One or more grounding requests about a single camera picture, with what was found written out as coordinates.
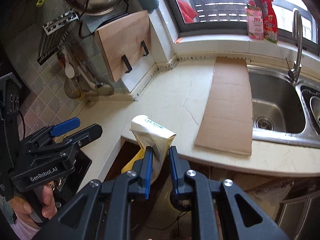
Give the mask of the person's left hand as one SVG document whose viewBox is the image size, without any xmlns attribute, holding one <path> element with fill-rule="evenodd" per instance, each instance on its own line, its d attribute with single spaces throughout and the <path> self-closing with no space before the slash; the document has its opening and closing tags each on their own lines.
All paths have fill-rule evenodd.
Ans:
<svg viewBox="0 0 320 240">
<path fill-rule="evenodd" d="M 21 197 L 15 196 L 9 201 L 12 209 L 15 211 L 18 218 L 24 221 L 29 226 L 39 229 L 35 224 L 30 214 L 32 213 L 32 208 L 30 204 Z M 55 206 L 55 200 L 53 196 L 53 190 L 51 183 L 44 185 L 42 190 L 42 215 L 45 218 L 52 219 L 53 216 L 57 214 L 57 208 Z"/>
</svg>

